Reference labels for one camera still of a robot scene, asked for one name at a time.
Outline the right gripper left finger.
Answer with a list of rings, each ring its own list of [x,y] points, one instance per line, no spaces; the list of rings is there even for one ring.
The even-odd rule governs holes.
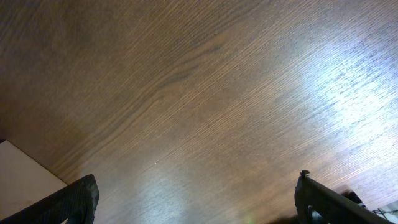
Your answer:
[[[96,179],[89,174],[1,220],[1,224],[93,224],[99,198]]]

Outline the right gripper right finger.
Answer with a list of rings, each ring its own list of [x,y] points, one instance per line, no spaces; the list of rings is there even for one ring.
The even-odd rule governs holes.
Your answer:
[[[295,206],[299,223],[389,223],[358,203],[311,179],[303,170],[295,187]]]

